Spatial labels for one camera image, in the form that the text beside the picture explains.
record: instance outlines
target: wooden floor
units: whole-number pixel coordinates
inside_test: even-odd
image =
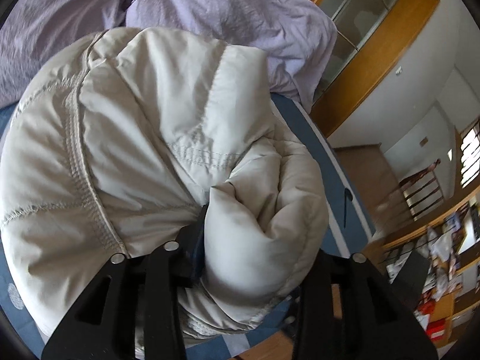
[[[398,180],[378,145],[337,148],[335,152],[383,237],[413,222]]]
[[[282,332],[275,333],[248,351],[235,356],[236,360],[291,360],[293,344]]]

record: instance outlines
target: metal screw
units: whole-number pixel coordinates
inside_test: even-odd
[[[361,253],[355,253],[352,256],[352,260],[355,261],[356,263],[363,264],[364,262],[367,261],[367,258]]]
[[[179,246],[179,243],[176,241],[168,241],[165,245],[163,245],[163,249],[166,251],[176,251]]]
[[[295,322],[295,317],[293,315],[291,315],[291,316],[285,318],[285,320],[283,322],[285,322],[287,325],[290,325],[291,323]]]
[[[123,263],[125,256],[121,253],[115,253],[112,257],[110,257],[110,262],[112,264],[120,264]]]

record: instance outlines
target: white puffer jacket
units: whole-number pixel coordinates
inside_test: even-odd
[[[255,328],[306,276],[326,231],[320,169],[274,115],[265,53],[187,32],[116,28],[53,57],[13,117],[1,236],[50,336],[117,252],[150,253],[205,221],[186,338]]]

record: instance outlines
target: red box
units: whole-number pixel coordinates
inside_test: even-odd
[[[429,323],[426,332],[432,341],[439,341],[443,339],[446,333],[445,319]]]

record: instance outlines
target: lavender bedsheet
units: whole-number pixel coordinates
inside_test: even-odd
[[[335,25],[308,0],[19,0],[0,30],[0,108],[82,36],[126,25],[174,27],[265,50],[271,92],[309,112]]]

